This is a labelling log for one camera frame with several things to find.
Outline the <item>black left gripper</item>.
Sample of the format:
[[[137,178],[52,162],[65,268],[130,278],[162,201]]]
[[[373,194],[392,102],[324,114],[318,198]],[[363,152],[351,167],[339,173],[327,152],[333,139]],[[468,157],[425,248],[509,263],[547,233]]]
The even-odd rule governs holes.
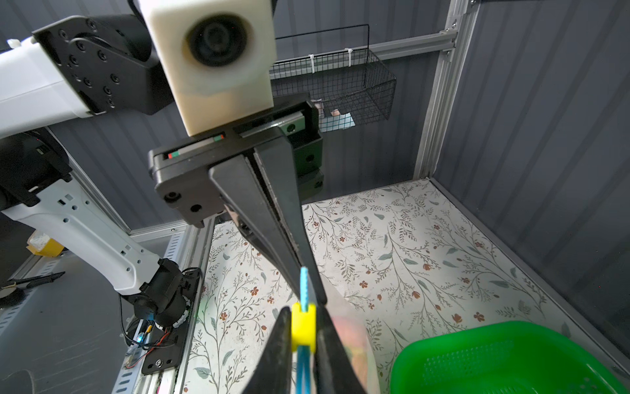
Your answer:
[[[307,268],[312,302],[326,305],[301,208],[322,188],[322,161],[318,110],[307,95],[290,95],[275,99],[273,108],[152,150],[149,170],[157,194],[188,224],[198,227],[229,209],[295,295],[300,269]]]

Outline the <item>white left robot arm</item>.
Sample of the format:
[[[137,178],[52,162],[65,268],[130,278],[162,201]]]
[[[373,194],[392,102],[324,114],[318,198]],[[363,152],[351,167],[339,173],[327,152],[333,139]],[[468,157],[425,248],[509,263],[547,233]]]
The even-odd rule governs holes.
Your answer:
[[[1,211],[105,277],[137,316],[185,321],[178,264],[131,224],[228,213],[294,291],[326,292],[301,202],[320,189],[322,136],[308,95],[276,94],[274,1],[134,1],[129,14],[70,16],[1,56]]]

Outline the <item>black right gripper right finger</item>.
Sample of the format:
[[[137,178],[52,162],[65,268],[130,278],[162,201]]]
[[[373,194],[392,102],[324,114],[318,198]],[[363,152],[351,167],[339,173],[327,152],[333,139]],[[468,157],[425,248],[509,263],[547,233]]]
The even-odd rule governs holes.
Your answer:
[[[325,308],[318,309],[314,380],[317,393],[366,394]]]

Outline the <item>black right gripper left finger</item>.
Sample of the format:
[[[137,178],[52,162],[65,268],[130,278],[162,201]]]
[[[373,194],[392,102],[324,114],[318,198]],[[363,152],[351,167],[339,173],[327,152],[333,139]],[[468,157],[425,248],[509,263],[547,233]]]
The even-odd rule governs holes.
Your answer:
[[[290,393],[292,355],[291,309],[284,307],[242,393]]]

